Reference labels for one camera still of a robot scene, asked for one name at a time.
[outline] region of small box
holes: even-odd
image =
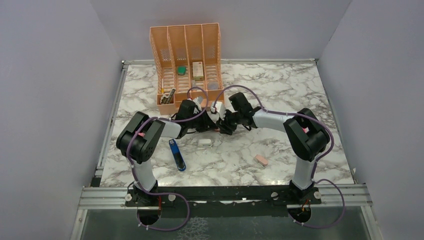
[[[193,78],[196,81],[203,81],[205,79],[205,76],[203,74],[203,62],[193,62]]]

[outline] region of pink eraser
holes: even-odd
[[[265,157],[261,155],[256,155],[254,156],[254,159],[256,159],[256,161],[260,163],[262,166],[264,167],[268,166],[268,160]]]

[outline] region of white eraser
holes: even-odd
[[[197,145],[199,147],[212,146],[212,140],[210,140],[210,139],[199,139],[197,141]]]
[[[254,156],[254,159],[260,163],[262,166],[266,167],[268,166],[268,159],[266,159],[265,157],[261,156],[261,155],[256,155]]]

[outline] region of open storage box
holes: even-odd
[[[210,107],[223,89],[221,78],[221,34],[218,23],[155,26],[150,28],[150,44],[157,70],[156,104],[161,115],[174,114],[187,97],[203,97],[201,106]],[[193,62],[203,62],[202,81],[195,81],[196,87],[207,92],[209,102],[202,91],[194,89]],[[177,68],[186,67],[185,75],[178,75]],[[163,93],[176,89],[169,104],[161,104]],[[224,95],[219,97],[224,102]]]

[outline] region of table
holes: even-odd
[[[311,109],[329,127],[335,139],[333,151],[318,163],[315,179],[326,178],[336,184],[354,183],[315,63],[222,64],[221,72],[224,87],[237,84],[252,89],[269,110],[297,112],[302,108]],[[151,117],[159,116],[157,82],[154,65],[128,67],[101,187],[123,187],[134,180],[129,163],[116,148],[116,140],[136,111]],[[245,93],[253,107],[258,105],[244,89],[231,88],[225,92],[228,109],[233,110],[228,97],[237,92]],[[199,139],[211,139],[213,146],[199,148],[196,145]],[[296,155],[287,135],[272,129],[247,131],[239,126],[233,135],[218,132],[188,134],[177,140],[187,165],[183,172],[177,170],[168,140],[161,138],[151,157],[153,174],[159,186],[287,185],[295,172]],[[269,160],[267,167],[254,160],[257,154]]]

